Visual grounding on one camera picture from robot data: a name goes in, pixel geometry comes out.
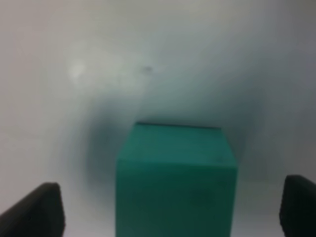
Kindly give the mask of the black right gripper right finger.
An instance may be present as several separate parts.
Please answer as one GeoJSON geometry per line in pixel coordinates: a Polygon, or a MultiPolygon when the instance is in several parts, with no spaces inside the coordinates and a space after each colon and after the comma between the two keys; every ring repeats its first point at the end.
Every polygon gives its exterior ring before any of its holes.
{"type": "Polygon", "coordinates": [[[284,181],[279,221],[286,237],[316,236],[316,184],[301,175],[284,181]]]}

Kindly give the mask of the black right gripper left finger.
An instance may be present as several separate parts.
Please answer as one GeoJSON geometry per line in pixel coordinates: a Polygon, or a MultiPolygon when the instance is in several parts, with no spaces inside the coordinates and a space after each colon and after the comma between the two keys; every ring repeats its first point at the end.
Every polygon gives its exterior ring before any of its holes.
{"type": "Polygon", "coordinates": [[[41,184],[0,215],[2,237],[62,237],[65,226],[58,183],[41,184]]]}

